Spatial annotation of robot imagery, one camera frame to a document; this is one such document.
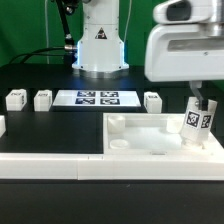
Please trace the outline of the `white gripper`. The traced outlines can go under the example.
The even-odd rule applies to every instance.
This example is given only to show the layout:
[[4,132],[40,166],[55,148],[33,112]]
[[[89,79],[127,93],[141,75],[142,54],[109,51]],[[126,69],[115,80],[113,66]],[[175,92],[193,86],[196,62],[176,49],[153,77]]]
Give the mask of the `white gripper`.
[[206,37],[200,25],[157,25],[146,47],[145,76],[151,82],[190,81],[199,110],[208,109],[201,81],[224,80],[224,38]]

